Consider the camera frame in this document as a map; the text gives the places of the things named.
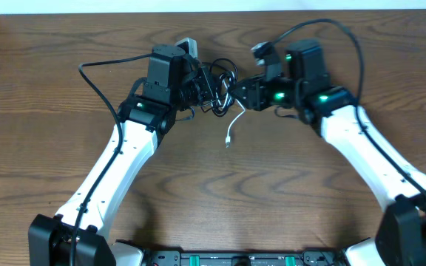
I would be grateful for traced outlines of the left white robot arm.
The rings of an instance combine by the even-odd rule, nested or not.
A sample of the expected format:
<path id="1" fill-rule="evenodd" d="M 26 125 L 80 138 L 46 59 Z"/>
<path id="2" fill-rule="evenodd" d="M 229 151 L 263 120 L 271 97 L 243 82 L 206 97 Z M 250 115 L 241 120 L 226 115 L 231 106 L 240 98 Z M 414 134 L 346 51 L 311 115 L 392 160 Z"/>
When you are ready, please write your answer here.
<path id="1" fill-rule="evenodd" d="M 214 79 L 198 58 L 195 40 L 156 45 L 146 57 L 147 75 L 110 109 L 112 136 L 86 179 L 55 216 L 39 214 L 31 223 L 31 265 L 141 265 L 140 248 L 107 242 L 118 209 L 176 114 L 214 99 Z"/>

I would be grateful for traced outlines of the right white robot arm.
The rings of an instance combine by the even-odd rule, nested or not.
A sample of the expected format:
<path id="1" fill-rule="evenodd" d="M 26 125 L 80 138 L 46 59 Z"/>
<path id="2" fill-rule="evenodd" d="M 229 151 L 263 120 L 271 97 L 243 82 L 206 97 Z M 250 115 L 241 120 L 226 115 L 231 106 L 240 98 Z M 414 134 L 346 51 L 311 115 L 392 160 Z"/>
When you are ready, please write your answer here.
<path id="1" fill-rule="evenodd" d="M 270 42 L 252 52 L 264 73 L 234 85 L 230 95 L 255 111 L 296 109 L 297 118 L 355 168 L 383 210 L 375 237 L 344 249 L 345 262 L 426 265 L 426 174 L 380 134 L 345 87 L 331 83 L 319 42 L 294 42 L 284 57 Z"/>

